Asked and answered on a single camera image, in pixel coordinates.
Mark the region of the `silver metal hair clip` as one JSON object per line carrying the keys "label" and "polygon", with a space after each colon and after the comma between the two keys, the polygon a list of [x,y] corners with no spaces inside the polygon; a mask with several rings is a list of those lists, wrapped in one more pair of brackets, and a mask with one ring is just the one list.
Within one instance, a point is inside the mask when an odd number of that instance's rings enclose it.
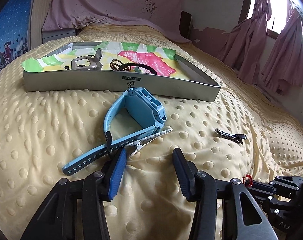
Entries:
{"label": "silver metal hair clip", "polygon": [[161,131],[159,131],[155,134],[149,135],[147,137],[144,137],[142,139],[138,139],[134,142],[131,142],[131,143],[127,144],[124,147],[126,149],[127,157],[128,158],[132,157],[137,152],[139,152],[144,146],[146,146],[147,144],[149,144],[153,140],[155,140],[159,137],[162,137],[163,135],[168,134],[172,131],[173,131],[173,129],[170,126],[166,126],[164,129],[162,129]]}

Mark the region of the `black hair clip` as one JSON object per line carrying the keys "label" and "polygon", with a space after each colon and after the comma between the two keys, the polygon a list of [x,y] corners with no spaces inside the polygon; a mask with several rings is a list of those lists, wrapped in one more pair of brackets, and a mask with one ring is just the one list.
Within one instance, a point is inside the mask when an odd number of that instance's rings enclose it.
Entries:
{"label": "black hair clip", "polygon": [[235,142],[237,144],[243,144],[243,140],[247,139],[247,136],[245,134],[229,134],[217,128],[215,131],[219,137]]}

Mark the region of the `yellow dotted blanket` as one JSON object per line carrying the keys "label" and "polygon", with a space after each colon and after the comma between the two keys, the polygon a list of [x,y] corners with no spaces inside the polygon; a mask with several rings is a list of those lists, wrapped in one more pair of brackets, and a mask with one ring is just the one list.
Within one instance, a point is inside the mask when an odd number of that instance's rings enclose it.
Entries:
{"label": "yellow dotted blanket", "polygon": [[[119,97],[105,90],[28,93],[21,63],[74,41],[126,41],[174,49],[217,81],[214,102],[160,97],[173,131],[128,159],[118,194],[105,204],[112,239],[187,239],[195,205],[183,197],[171,162],[179,147],[216,179],[303,177],[303,126],[269,103],[216,58],[191,44],[175,44],[158,31],[87,27],[78,36],[47,42],[0,72],[0,229],[19,239],[62,167],[104,142],[102,124]],[[217,135],[245,134],[243,144]]]}

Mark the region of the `pink curtain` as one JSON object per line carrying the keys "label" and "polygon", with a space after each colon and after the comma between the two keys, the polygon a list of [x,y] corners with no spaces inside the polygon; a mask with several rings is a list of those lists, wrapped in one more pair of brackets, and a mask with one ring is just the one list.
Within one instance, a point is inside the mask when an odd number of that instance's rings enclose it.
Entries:
{"label": "pink curtain", "polygon": [[270,0],[257,0],[251,18],[236,25],[218,54],[218,59],[238,70],[238,78],[254,84],[259,75],[259,59],[266,42],[267,22],[272,16]]}
{"label": "pink curtain", "polygon": [[303,85],[303,18],[297,9],[278,35],[262,70],[262,82],[273,93],[287,94],[291,86]]}

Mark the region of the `grey cardboard box tray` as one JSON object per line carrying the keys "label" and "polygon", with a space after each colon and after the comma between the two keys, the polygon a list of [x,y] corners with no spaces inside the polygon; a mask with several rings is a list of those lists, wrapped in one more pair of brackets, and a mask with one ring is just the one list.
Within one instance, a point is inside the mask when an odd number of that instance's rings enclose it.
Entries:
{"label": "grey cardboard box tray", "polygon": [[154,95],[215,101],[221,89],[220,84],[177,52],[175,59],[190,80],[157,75],[146,65],[141,66],[151,71],[150,74],[132,73],[123,69],[122,71],[59,70],[40,73],[23,70],[23,78],[26,90],[29,92],[65,89],[123,92],[129,88],[144,87]]}

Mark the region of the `light blue smart watch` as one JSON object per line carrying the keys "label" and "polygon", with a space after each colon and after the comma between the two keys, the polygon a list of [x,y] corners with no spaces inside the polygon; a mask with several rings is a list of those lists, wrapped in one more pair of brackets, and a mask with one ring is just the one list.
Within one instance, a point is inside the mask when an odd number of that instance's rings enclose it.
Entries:
{"label": "light blue smart watch", "polygon": [[106,142],[67,163],[62,168],[63,174],[71,176],[114,150],[156,134],[166,120],[164,106],[147,89],[126,90],[105,115],[103,133]]}

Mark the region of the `thin metal bangle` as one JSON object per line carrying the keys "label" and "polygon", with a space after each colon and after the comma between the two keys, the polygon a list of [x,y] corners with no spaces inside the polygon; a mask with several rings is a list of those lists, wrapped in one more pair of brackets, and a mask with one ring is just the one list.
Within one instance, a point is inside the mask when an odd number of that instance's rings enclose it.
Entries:
{"label": "thin metal bangle", "polygon": [[115,70],[115,71],[122,71],[123,69],[123,62],[118,60],[118,59],[113,59],[111,62],[110,62],[110,68],[112,70]]}

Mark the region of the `colourful painted paper lining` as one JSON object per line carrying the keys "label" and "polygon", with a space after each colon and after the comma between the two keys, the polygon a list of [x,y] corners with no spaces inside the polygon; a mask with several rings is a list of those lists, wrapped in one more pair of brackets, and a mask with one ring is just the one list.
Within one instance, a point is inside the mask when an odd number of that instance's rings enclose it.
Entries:
{"label": "colourful painted paper lining", "polygon": [[175,59],[175,50],[131,42],[72,42],[38,59],[30,58],[23,61],[22,68],[31,73],[71,70],[73,59],[79,56],[93,56],[98,48],[103,52],[100,60],[103,66],[100,70],[112,70],[110,62],[118,59],[123,65],[126,63],[129,65],[123,68],[124,71],[150,74],[151,71],[141,66],[146,65],[157,75],[190,80]]}

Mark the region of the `grey bedside cabinet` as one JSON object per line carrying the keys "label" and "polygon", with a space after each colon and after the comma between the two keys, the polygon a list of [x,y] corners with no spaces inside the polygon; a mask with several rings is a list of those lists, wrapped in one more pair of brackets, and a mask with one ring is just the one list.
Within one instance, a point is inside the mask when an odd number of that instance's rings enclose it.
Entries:
{"label": "grey bedside cabinet", "polygon": [[58,40],[69,36],[75,36],[75,29],[60,29],[54,31],[42,31],[42,43],[46,43],[52,40]]}

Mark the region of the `blue patterned wardrobe cover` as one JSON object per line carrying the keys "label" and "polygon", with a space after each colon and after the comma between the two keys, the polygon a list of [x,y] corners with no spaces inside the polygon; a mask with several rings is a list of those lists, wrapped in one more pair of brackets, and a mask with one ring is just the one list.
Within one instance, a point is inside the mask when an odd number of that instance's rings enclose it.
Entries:
{"label": "blue patterned wardrobe cover", "polygon": [[0,11],[0,72],[28,51],[32,0],[9,0]]}

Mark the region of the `pink sheet over headboard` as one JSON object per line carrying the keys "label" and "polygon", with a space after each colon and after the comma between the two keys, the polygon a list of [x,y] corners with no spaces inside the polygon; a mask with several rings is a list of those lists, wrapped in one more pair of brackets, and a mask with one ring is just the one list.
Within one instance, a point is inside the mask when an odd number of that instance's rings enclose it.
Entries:
{"label": "pink sheet over headboard", "polygon": [[44,31],[90,24],[147,25],[169,40],[187,42],[179,31],[183,0],[52,0]]}

